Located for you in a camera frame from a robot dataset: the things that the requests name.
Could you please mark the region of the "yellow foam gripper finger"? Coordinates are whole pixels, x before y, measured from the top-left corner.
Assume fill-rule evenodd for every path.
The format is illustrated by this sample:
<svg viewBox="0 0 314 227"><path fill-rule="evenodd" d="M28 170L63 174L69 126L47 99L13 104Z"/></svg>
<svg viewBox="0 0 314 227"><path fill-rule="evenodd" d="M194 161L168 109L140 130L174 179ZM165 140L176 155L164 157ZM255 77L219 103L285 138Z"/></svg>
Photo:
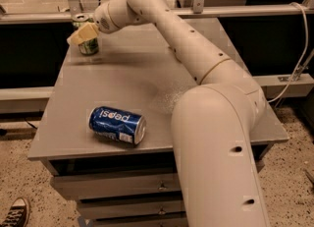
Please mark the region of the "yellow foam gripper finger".
<svg viewBox="0 0 314 227"><path fill-rule="evenodd" d="M95 23L84 23L76 31L74 31L68 38L69 44L80 45L86 41L94 39L98 36L99 29Z"/></svg>

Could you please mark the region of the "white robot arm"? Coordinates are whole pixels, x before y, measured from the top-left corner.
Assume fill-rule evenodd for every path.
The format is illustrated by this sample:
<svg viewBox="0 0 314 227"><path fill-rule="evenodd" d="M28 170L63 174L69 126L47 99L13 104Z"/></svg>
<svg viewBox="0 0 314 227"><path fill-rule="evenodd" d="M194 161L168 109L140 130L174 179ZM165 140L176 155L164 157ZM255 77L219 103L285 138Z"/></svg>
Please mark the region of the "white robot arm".
<svg viewBox="0 0 314 227"><path fill-rule="evenodd" d="M170 10L166 0L110 0L68 39L153 24L197 85L176 103L173 149L188 227L271 227L250 132L266 110L260 85Z"/></svg>

